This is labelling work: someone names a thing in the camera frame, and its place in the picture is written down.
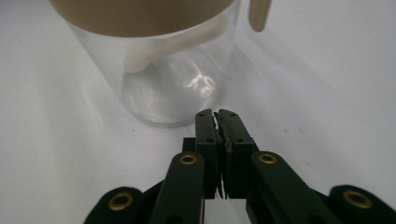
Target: gold ring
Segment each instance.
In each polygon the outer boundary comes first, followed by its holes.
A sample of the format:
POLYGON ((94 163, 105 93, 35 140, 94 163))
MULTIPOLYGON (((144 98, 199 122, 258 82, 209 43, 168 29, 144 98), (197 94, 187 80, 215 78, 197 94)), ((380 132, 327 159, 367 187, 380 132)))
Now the gold ring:
POLYGON ((185 165, 191 165, 197 162, 197 158, 193 155, 184 155, 180 158, 180 162, 185 165))
POLYGON ((267 164, 274 164, 277 162, 276 157, 270 154, 261 154, 259 160, 267 164))
POLYGON ((114 196, 110 202, 108 202, 108 207, 113 211, 121 211, 127 208, 134 201, 134 197, 129 192, 121 192, 114 196), (116 203, 117 199, 125 198, 126 201, 124 203, 116 203))
POLYGON ((367 196, 365 196, 364 194, 362 194, 358 191, 349 189, 349 190, 344 191, 343 196, 344 196, 344 199, 348 203, 350 203, 356 207, 359 207, 362 209, 369 209, 369 208, 373 207, 373 202, 367 196))

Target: transparent glass jar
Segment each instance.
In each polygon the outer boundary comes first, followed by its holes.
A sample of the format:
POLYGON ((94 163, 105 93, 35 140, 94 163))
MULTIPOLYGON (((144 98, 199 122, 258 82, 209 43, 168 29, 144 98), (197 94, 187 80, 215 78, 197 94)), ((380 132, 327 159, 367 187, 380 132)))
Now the transparent glass jar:
POLYGON ((239 0, 50 1, 135 117, 185 124, 222 92, 239 0))

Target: white background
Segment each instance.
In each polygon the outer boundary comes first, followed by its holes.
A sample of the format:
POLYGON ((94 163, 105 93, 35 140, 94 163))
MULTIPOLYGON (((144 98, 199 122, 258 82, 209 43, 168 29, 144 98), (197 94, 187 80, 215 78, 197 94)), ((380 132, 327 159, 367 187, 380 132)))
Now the white background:
MULTIPOLYGON (((214 109, 313 189, 395 208, 396 2, 275 0, 259 35, 247 4, 214 109)), ((107 191, 162 180, 192 136, 130 116, 47 1, 0 0, 0 223, 82 223, 107 191)), ((205 223, 248 223, 244 202, 206 202, 205 223)))

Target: glass jar base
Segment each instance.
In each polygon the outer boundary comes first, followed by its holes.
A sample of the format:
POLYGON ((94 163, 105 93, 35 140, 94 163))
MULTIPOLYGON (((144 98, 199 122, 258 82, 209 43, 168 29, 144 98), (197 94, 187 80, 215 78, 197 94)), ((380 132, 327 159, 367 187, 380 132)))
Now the glass jar base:
POLYGON ((152 62, 126 73, 121 100, 127 110, 156 126, 179 126, 213 105, 222 86, 220 70, 198 48, 152 62))

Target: jar lid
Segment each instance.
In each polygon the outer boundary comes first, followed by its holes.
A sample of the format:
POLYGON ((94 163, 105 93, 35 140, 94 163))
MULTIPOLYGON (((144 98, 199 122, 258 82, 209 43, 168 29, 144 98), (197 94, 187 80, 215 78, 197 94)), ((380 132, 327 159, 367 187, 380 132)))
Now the jar lid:
POLYGON ((165 35, 207 21, 234 0, 49 0, 74 25, 100 35, 165 35))

